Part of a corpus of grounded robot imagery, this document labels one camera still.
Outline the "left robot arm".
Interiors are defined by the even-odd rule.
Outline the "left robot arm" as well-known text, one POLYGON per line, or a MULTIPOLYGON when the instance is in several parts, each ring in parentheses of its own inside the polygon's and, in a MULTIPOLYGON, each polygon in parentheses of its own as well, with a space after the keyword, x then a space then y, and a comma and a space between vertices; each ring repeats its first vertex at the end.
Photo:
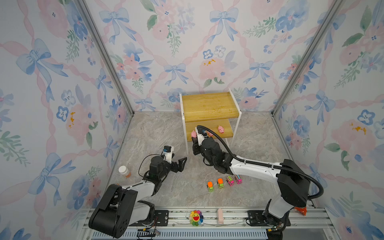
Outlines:
POLYGON ((143 179, 131 186, 109 185, 93 211, 89 228, 113 238, 120 238, 129 226, 154 226, 158 222, 155 205, 144 198, 154 196, 170 172, 178 172, 172 151, 166 149, 152 157, 143 179))

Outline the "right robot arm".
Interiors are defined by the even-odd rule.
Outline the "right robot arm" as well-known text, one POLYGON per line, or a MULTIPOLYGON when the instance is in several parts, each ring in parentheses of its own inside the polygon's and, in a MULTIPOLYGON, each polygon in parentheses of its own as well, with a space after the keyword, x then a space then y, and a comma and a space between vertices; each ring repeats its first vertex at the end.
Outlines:
POLYGON ((279 187, 279 193, 267 203, 263 218, 267 225, 284 227, 294 208, 304 208, 309 199, 311 177, 291 160, 279 164, 252 161, 222 151, 213 138, 192 137, 194 155, 202 155, 209 167, 221 174, 244 175, 270 182, 279 187))

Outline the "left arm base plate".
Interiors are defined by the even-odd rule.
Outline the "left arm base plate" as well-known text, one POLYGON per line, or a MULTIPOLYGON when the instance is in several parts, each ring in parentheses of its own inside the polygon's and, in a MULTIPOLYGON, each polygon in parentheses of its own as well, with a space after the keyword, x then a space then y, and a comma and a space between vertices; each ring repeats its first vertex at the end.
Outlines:
POLYGON ((167 227, 169 222, 168 210, 155 210, 153 215, 150 215, 146 220, 141 221, 141 226, 152 227, 160 226, 167 227))

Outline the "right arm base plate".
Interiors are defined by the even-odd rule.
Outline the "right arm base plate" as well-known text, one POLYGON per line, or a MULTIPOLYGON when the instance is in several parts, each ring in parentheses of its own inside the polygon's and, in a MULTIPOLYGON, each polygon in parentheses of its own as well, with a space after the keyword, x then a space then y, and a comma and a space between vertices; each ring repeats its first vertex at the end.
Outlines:
POLYGON ((289 213, 285 214, 283 218, 278 219, 274 216, 266 217, 262 210, 248 210, 246 223, 251 227, 283 228, 291 226, 289 213))

